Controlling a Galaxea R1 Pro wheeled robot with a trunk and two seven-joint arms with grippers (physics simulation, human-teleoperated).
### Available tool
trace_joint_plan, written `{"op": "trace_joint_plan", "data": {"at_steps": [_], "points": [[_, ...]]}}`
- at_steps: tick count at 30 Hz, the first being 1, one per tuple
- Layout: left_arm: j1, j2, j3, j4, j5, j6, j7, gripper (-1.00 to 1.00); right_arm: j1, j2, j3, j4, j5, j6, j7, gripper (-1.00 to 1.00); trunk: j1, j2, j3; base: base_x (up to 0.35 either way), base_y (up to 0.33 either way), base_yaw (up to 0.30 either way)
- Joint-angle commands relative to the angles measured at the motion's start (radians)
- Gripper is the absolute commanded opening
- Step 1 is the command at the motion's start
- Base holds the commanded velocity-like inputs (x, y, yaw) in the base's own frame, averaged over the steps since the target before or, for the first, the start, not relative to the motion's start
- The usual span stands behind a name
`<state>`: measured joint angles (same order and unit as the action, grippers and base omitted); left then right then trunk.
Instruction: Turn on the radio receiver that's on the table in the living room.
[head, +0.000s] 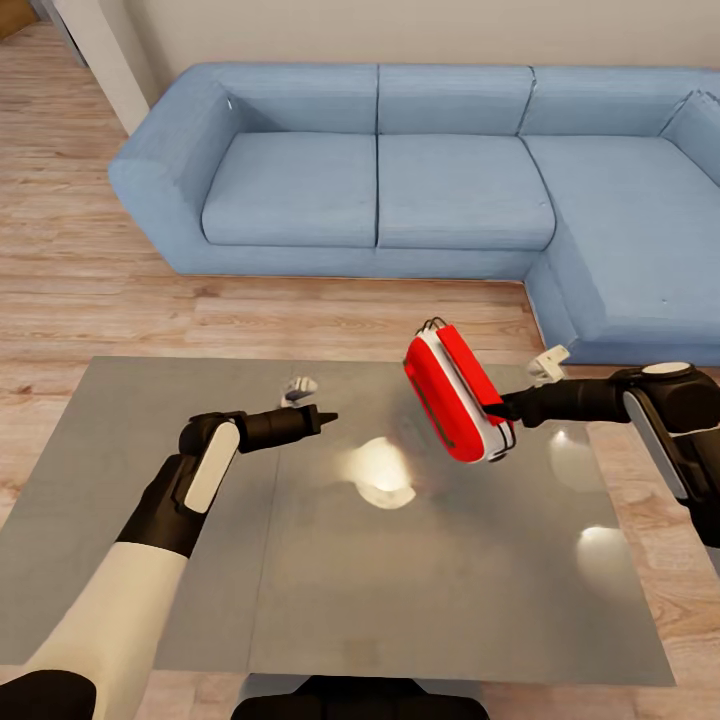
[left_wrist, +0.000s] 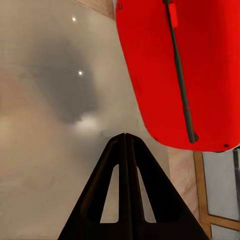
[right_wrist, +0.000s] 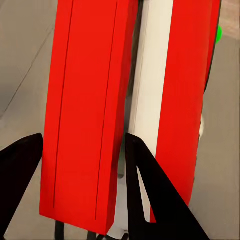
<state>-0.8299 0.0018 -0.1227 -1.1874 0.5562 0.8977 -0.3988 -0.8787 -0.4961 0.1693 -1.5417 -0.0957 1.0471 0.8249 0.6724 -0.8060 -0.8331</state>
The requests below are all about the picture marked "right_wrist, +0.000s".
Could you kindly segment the radio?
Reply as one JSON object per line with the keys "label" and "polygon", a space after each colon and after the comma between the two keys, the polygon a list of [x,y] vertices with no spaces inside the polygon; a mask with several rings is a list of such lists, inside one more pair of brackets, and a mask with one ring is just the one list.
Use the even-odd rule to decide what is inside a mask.
{"label": "radio", "polygon": [[[126,134],[189,206],[222,0],[58,0],[39,214],[129,240]],[[139,170],[145,220],[157,223]]]}

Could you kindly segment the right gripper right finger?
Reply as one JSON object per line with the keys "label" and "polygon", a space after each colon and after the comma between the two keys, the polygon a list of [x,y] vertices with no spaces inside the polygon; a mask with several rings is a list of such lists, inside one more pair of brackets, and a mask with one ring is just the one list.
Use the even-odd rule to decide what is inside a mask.
{"label": "right gripper right finger", "polygon": [[[145,142],[125,134],[129,240],[210,240]],[[145,220],[137,167],[156,223]]]}

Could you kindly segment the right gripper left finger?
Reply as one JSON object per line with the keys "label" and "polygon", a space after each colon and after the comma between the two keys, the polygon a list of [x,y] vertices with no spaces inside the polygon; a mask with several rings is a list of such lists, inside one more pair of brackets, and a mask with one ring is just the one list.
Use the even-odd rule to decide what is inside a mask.
{"label": "right gripper left finger", "polygon": [[43,156],[41,133],[26,136],[0,151],[0,240]]}

